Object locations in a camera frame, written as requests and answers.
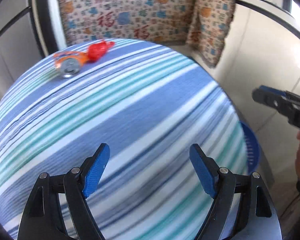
blue and white striped tablecloth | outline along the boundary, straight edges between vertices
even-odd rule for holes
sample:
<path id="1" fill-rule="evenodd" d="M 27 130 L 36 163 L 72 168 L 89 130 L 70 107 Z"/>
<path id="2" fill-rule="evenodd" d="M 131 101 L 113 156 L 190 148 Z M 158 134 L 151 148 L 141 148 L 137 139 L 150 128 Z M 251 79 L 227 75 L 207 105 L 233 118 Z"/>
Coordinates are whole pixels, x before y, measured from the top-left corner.
<path id="1" fill-rule="evenodd" d="M 161 45 L 114 41 L 69 79 L 45 58 L 2 99 L 0 222 L 14 238 L 38 175 L 80 166 L 103 142 L 110 161 L 88 205 L 107 240 L 194 238 L 212 200 L 189 160 L 192 143 L 219 166 L 246 172 L 235 110 L 197 63 Z M 60 202 L 75 236 L 62 194 Z"/>

striped tablecloth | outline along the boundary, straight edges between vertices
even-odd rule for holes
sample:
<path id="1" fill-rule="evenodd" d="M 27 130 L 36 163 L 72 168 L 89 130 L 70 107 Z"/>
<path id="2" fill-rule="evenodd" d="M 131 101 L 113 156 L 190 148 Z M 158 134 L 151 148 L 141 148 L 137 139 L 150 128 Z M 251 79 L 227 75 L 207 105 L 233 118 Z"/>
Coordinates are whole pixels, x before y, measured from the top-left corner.
<path id="1" fill-rule="evenodd" d="M 235 110 L 197 63 L 161 45 L 113 41 L 69 79 L 45 58 L 2 99 L 0 222 L 14 238 L 38 175 L 80 166 L 103 142 L 110 161 L 88 205 L 107 240 L 194 238 L 212 200 L 189 160 L 192 143 L 219 166 L 246 172 Z M 63 194 L 60 202 L 75 236 Z"/>

red chinese character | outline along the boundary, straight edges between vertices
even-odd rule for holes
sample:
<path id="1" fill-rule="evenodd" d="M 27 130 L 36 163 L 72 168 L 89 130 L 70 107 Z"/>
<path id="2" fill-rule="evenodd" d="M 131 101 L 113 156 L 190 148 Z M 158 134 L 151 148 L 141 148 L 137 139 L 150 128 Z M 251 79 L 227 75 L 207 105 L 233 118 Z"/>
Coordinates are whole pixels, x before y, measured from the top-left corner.
<path id="1" fill-rule="evenodd" d="M 139 39 L 146 39 L 149 37 L 150 33 L 147 32 L 147 28 L 149 27 L 149 25 L 145 25 L 143 26 L 142 28 L 139 28 L 139 29 L 135 29 L 134 30 L 134 37 Z"/>
<path id="2" fill-rule="evenodd" d="M 114 24 L 114 19 L 111 19 L 113 12 L 109 12 L 106 14 L 106 17 L 104 17 L 104 15 L 100 16 L 97 21 L 98 25 L 100 25 L 101 27 L 103 27 L 103 24 L 105 24 L 105 26 L 107 27 L 111 27 Z"/>

silver rivet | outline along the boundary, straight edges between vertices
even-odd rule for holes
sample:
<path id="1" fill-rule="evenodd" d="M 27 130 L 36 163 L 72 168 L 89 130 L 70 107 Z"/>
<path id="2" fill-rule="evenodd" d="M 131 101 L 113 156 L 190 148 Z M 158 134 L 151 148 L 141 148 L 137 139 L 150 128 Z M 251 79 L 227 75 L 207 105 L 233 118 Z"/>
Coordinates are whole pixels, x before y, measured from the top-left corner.
<path id="1" fill-rule="evenodd" d="M 221 167 L 221 168 L 220 168 L 220 172 L 223 173 L 223 174 L 227 174 L 228 171 L 229 171 L 229 170 L 228 170 L 227 168 L 225 168 L 225 167 Z"/>
<path id="2" fill-rule="evenodd" d="M 77 173 L 79 173 L 79 171 L 80 171 L 80 168 L 79 168 L 79 167 L 74 167 L 74 168 L 71 169 L 71 172 L 72 172 L 73 174 L 77 174 Z"/>
<path id="3" fill-rule="evenodd" d="M 257 172 L 252 173 L 252 176 L 253 176 L 254 178 L 256 178 L 256 179 L 259 179 L 259 178 L 260 178 L 260 174 L 257 173 Z"/>
<path id="4" fill-rule="evenodd" d="M 43 173 L 41 173 L 41 174 L 39 175 L 39 178 L 40 178 L 40 179 L 45 179 L 47 176 L 48 176 L 48 173 L 43 172 Z"/>

